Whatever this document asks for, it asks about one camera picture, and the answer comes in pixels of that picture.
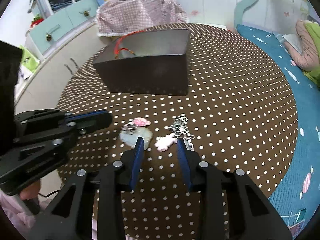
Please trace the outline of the person left hand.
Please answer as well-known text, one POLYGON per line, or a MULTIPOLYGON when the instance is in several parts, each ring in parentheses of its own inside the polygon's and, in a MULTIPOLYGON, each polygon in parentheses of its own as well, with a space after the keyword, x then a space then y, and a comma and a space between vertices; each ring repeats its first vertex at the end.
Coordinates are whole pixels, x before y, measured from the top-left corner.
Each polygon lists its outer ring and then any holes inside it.
POLYGON ((28 187, 26 187, 20 192, 20 199, 30 200, 30 199, 36 198, 40 192, 40 189, 41 189, 41 181, 38 180, 30 184, 28 187))

